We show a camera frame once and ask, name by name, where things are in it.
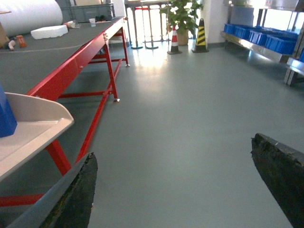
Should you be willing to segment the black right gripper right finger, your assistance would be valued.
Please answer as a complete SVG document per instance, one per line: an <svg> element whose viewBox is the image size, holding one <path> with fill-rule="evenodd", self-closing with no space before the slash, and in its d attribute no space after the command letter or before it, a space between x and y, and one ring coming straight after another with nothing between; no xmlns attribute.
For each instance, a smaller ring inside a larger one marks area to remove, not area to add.
<svg viewBox="0 0 304 228"><path fill-rule="evenodd" d="M264 134L251 139L262 180L294 228L304 226L304 154Z"/></svg>

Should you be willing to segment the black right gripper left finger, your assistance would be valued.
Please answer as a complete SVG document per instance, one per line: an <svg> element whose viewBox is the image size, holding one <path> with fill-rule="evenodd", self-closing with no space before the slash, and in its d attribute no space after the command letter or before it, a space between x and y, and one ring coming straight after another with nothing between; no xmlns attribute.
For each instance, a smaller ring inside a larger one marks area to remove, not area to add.
<svg viewBox="0 0 304 228"><path fill-rule="evenodd" d="M94 201L97 159L85 155L9 228L86 228Z"/></svg>

